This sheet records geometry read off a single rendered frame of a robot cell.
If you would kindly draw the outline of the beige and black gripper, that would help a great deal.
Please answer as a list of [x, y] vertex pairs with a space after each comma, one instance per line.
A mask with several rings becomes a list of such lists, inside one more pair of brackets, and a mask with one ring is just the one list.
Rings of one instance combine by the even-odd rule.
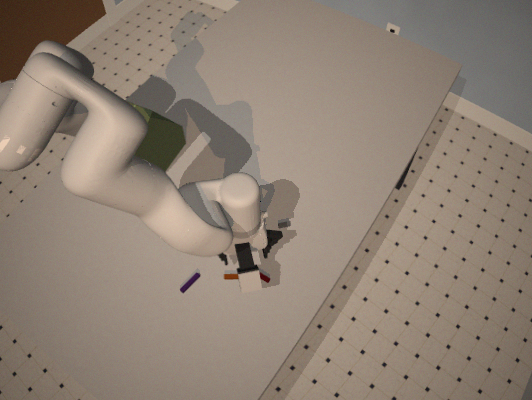
[[278, 240], [280, 240], [282, 237], [283, 237], [282, 231], [267, 230], [266, 229], [266, 224], [265, 224], [265, 219], [263, 219], [263, 220], [261, 220], [261, 224], [260, 224], [259, 230], [253, 236], [248, 237], [248, 238], [244, 238], [244, 239], [239, 239], [239, 238], [233, 237], [234, 239], [233, 239], [233, 242], [232, 242], [231, 246], [224, 252], [225, 255], [222, 253], [222, 254], [217, 255], [217, 256], [219, 256], [219, 258], [221, 258], [221, 261], [225, 262], [225, 266], [226, 266], [226, 265], [228, 265], [228, 261], [227, 261], [227, 256], [226, 255], [236, 254], [235, 244], [241, 244], [241, 243], [249, 242], [251, 251], [262, 249], [264, 258], [267, 258], [267, 253], [270, 253], [270, 249], [272, 249], [271, 246], [273, 246], [276, 243], [278, 243]]

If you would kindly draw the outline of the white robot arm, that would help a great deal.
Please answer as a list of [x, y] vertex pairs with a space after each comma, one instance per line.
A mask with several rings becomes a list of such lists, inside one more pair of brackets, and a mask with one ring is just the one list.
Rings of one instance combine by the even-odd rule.
[[259, 230], [268, 213], [260, 211], [254, 177], [236, 172], [178, 189], [163, 169], [134, 155], [148, 132], [144, 116], [93, 75], [79, 51], [50, 40], [36, 46], [18, 78], [0, 83], [0, 170], [27, 167], [54, 133], [67, 134], [75, 138], [61, 165], [65, 188], [136, 215], [178, 251], [216, 256], [233, 237]]

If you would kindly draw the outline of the purple rod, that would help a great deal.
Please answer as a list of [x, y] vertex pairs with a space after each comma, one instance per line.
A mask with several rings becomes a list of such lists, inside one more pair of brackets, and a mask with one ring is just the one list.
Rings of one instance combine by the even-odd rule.
[[181, 289], [180, 291], [184, 293], [198, 278], [200, 274], [196, 273]]

